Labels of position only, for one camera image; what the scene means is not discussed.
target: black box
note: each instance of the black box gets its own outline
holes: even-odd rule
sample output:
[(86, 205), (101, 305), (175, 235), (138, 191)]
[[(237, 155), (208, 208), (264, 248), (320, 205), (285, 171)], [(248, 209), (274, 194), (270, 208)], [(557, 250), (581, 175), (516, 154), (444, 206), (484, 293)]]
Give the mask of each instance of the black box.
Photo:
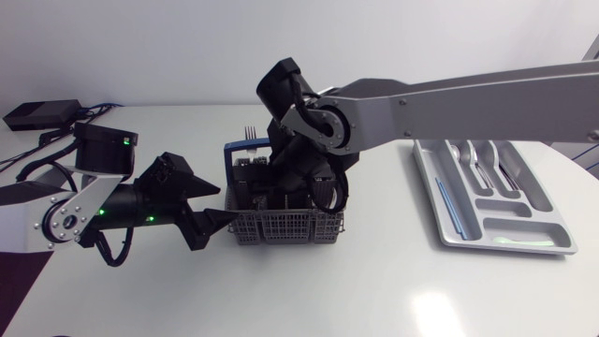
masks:
[(12, 131), (61, 128), (74, 122), (74, 115), (81, 109), (77, 99), (47, 102), (28, 102), (4, 116), (4, 122)]

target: white wall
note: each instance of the white wall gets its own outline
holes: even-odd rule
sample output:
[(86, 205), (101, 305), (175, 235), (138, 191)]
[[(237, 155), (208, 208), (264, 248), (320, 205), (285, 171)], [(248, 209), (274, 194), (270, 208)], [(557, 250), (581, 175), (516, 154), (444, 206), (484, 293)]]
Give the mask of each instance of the white wall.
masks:
[(257, 103), (293, 56), (315, 90), (578, 61), (599, 3), (3, 0), (0, 114), (24, 101)]

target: black cable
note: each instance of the black cable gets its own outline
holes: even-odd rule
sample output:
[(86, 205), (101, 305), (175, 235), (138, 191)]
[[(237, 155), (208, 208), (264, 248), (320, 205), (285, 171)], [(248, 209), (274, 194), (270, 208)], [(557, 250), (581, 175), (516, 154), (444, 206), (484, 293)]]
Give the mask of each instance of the black cable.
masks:
[[(122, 107), (122, 105), (116, 104), (116, 103), (102, 103), (102, 104), (95, 105), (91, 108), (81, 108), (78, 110), (78, 113), (77, 113), (78, 116), (76, 116), (76, 119), (77, 120), (87, 119), (87, 121), (85, 123), (89, 124), (96, 118), (100, 117), (101, 115), (105, 114), (106, 112), (110, 111), (112, 108), (115, 108), (115, 107)], [(98, 112), (92, 112), (92, 110), (98, 109), (98, 108), (99, 108)], [(35, 154), (36, 152), (45, 148), (46, 146), (53, 144), (54, 142), (56, 142), (60, 139), (63, 139), (66, 136), (71, 135), (72, 133), (73, 133), (73, 127), (71, 126), (68, 129), (66, 129), (66, 131), (57, 130), (57, 131), (46, 132), (46, 133), (40, 135), (40, 139), (39, 139), (39, 142), (38, 142), (38, 145), (36, 148), (26, 151), (22, 154), (13, 155), (9, 159), (4, 159), (4, 160), (0, 161), (0, 165), (6, 164), (2, 168), (0, 168), (0, 173), (9, 169), (10, 167), (15, 165), (19, 161), (23, 160), (24, 158), (26, 158), (32, 154)]]
[(68, 145), (67, 147), (65, 147), (63, 150), (54, 153), (54, 154), (50, 154), (44, 158), (38, 159), (36, 161), (33, 161), (29, 164), (27, 164), (22, 170), (21, 173), (19, 173), (17, 175), (17, 183), (18, 182), (22, 182), (25, 179), (27, 179), (27, 176), (33, 172), (34, 170), (50, 164), (53, 161), (56, 161), (62, 157), (64, 157), (67, 154), (72, 153), (73, 151), (75, 151), (75, 149), (77, 149), (77, 147), (80, 145), (80, 141), (78, 139), (75, 139), (75, 141), (73, 141), (72, 143), (70, 143), (70, 145)]
[(319, 125), (308, 113), (308, 109), (306, 108), (306, 102), (303, 101), (303, 96), (305, 93), (301, 91), (300, 81), (298, 80), (298, 74), (292, 73), (289, 77), (291, 83), (291, 90), (293, 90), (293, 100), (296, 105), (296, 110), (299, 113), (301, 119), (313, 129), (318, 130), (318, 132), (322, 134), (327, 134), (327, 130), (323, 125)]
[(345, 205), (347, 204), (347, 199), (349, 198), (349, 182), (347, 181), (347, 176), (345, 175), (345, 170), (343, 169), (343, 163), (338, 156), (329, 154), (329, 165), (331, 171), (335, 175), (335, 191), (337, 192), (336, 205), (332, 208), (327, 205), (323, 205), (318, 201), (314, 191), (314, 177), (306, 177), (305, 180), (308, 186), (308, 192), (313, 196), (313, 202), (316, 208), (322, 212), (335, 214), (343, 211)]
[(71, 187), (71, 190), (73, 192), (79, 192), (77, 190), (77, 186), (75, 185), (75, 181), (73, 180), (73, 177), (71, 176), (70, 172), (64, 166), (62, 166), (56, 162), (51, 162), (50, 165), (54, 166), (59, 171), (61, 171), (61, 173), (63, 173), (65, 175), (65, 178), (68, 181), (68, 185)]
[(97, 247), (98, 252), (106, 264), (111, 267), (119, 267), (123, 264), (123, 262), (127, 259), (127, 255), (129, 254), (129, 249), (131, 248), (131, 242), (133, 241), (133, 228), (129, 227), (124, 235), (123, 241), (123, 249), (121, 253), (116, 257), (112, 257), (112, 251), (110, 250), (110, 246), (108, 241), (106, 241), (106, 237), (104, 233), (101, 231), (97, 232), (97, 237), (95, 239), (95, 246)]

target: utensil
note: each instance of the utensil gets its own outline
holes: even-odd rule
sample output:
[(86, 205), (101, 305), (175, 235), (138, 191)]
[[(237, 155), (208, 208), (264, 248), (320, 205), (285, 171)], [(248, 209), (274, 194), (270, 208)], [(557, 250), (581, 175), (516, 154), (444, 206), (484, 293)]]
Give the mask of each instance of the utensil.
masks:
[(485, 170), (483, 170), (483, 168), (480, 167), (480, 165), (478, 165), (478, 155), (476, 155), (476, 150), (473, 151), (474, 153), (474, 160), (475, 160), (475, 168), (478, 171), (478, 174), (480, 174), (480, 177), (483, 179), (483, 182), (485, 182), (485, 185), (487, 186), (487, 188), (493, 188), (493, 183), (490, 181), (489, 176), (487, 175), (487, 172), (485, 172)]
[(514, 179), (512, 179), (512, 177), (510, 177), (509, 174), (507, 174), (507, 171), (505, 170), (505, 168), (502, 165), (502, 163), (499, 163), (499, 170), (504, 175), (505, 179), (507, 180), (507, 183), (512, 188), (512, 190), (518, 191), (519, 190), (518, 184), (516, 183), (516, 181)]
[[(256, 127), (255, 126), (246, 126), (245, 127), (245, 140), (256, 139)], [(250, 164), (254, 164), (254, 158), (256, 158), (257, 149), (248, 149), (245, 150), (247, 152), (247, 156), (250, 158)]]
[(555, 245), (555, 243), (551, 240), (546, 240), (546, 241), (541, 241), (541, 242), (522, 242), (522, 241), (507, 239), (505, 237), (495, 237), (495, 238), (493, 238), (493, 242), (525, 244), (525, 245), (534, 245), (534, 246), (542, 246), (542, 247), (551, 247), (551, 246)]
[(439, 178), (434, 179), (439, 186), (439, 190), (441, 191), (441, 196), (443, 197), (443, 201), (446, 203), (447, 210), (449, 211), (449, 216), (451, 217), (451, 222), (453, 222), (453, 226), (456, 229), (456, 232), (461, 235), (463, 240), (468, 240), (468, 235), (464, 231), (463, 226), (461, 225), (460, 218), (458, 217), (458, 213), (456, 209), (453, 207), (453, 203), (451, 202), (451, 198), (449, 198), (449, 194), (446, 191), (446, 187), (441, 183)]
[(451, 147), (451, 153), (456, 157), (457, 161), (460, 161), (460, 149), (456, 145), (449, 145)]

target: fork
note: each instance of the fork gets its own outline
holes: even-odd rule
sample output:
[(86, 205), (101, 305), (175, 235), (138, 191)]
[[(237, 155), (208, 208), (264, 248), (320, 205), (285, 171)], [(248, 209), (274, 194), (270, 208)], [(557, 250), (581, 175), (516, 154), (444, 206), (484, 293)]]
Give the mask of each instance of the fork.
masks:
[[(255, 126), (246, 126), (245, 127), (245, 140), (256, 139), (256, 127)], [(250, 157), (250, 164), (254, 164), (254, 158), (256, 157), (257, 149), (247, 149), (245, 150), (247, 155)]]

